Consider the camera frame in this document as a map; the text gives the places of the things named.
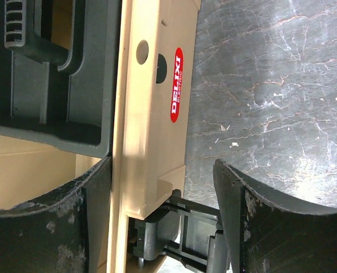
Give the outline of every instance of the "black plastic handle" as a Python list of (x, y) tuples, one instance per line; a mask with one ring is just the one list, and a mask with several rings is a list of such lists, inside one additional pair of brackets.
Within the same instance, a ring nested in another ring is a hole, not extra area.
[(5, 47), (41, 63), (63, 65), (68, 50), (35, 32), (35, 14), (41, 15), (41, 8), (34, 0), (5, 1)]
[(50, 42), (43, 35), (37, 35), (36, 32), (41, 33), (45, 28), (42, 13), (47, 13), (52, 19), (52, 2), (48, 1), (48, 6), (44, 3), (43, 0), (5, 1), (5, 47), (40, 63), (54, 64), (60, 72), (72, 74), (82, 62), (85, 0), (73, 1), (70, 51)]

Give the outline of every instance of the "black plastic bracket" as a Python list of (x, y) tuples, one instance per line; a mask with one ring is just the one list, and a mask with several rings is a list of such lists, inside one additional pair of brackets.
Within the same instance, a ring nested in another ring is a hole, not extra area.
[[(43, 17), (46, 16), (42, 16), (41, 10), (41, 1), (5, 1), (5, 47), (41, 63), (63, 65), (67, 60), (68, 50), (43, 38)], [(43, 10), (48, 11), (48, 17), (52, 18), (52, 5)]]
[[(230, 266), (220, 211), (180, 198), (180, 191), (144, 221), (130, 218), (128, 252), (145, 260), (166, 255), (199, 273), (224, 273)], [(181, 219), (181, 233), (178, 237)]]

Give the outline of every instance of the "circular hole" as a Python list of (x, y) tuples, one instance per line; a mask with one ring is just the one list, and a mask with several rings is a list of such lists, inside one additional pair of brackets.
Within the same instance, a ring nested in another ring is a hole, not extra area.
[(149, 46), (146, 40), (142, 40), (136, 49), (136, 60), (139, 64), (144, 64), (148, 58)]

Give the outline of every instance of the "dust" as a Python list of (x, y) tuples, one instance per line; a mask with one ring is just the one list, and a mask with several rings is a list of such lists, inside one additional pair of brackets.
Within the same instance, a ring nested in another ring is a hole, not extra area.
[(53, 221), (49, 221), (47, 226), (45, 226), (51, 233), (54, 233), (56, 230), (56, 224)]
[(63, 201), (61, 205), (53, 208), (51, 212), (56, 212), (58, 217), (62, 217), (73, 210), (76, 205), (80, 206), (83, 199), (80, 191), (74, 192), (67, 200)]
[(271, 264), (267, 258), (263, 259), (263, 273), (269, 273), (271, 270)]
[(252, 195), (246, 191), (246, 203), (247, 203), (247, 209), (248, 209), (248, 213), (251, 217), (254, 216), (254, 214), (256, 213), (256, 204), (255, 204), (255, 199), (252, 197)]
[(244, 231), (244, 242), (247, 242), (251, 237), (250, 231), (249, 230), (245, 230)]
[(56, 273), (83, 273), (85, 272), (85, 250), (80, 247), (74, 255), (66, 245), (59, 246), (59, 259), (56, 265)]
[(71, 214), (70, 217), (68, 218), (68, 222), (69, 222), (70, 224), (75, 223), (75, 215)]

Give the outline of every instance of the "black plastic part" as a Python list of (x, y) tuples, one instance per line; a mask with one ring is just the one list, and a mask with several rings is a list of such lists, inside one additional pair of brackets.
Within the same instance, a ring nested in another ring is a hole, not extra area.
[(51, 7), (44, 8), (41, 10), (42, 5), (35, 5), (35, 0), (5, 0), (5, 47), (41, 63), (62, 65), (68, 50), (38, 36), (35, 31), (35, 26), (43, 27), (42, 13), (46, 11), (52, 17)]
[(213, 173), (233, 273), (337, 272), (337, 209), (277, 191), (222, 160)]
[(46, 2), (0, 1), (0, 135), (111, 155), (122, 3), (74, 0), (67, 50)]
[(158, 54), (156, 83), (161, 84), (167, 77), (167, 61), (162, 54)]
[(0, 210), (0, 273), (95, 273), (109, 217), (111, 158), (10, 210)]
[[(130, 219), (128, 252), (145, 260), (167, 255), (193, 272), (226, 272), (230, 262), (219, 210), (176, 193), (146, 220)], [(180, 218), (180, 243), (175, 243)]]

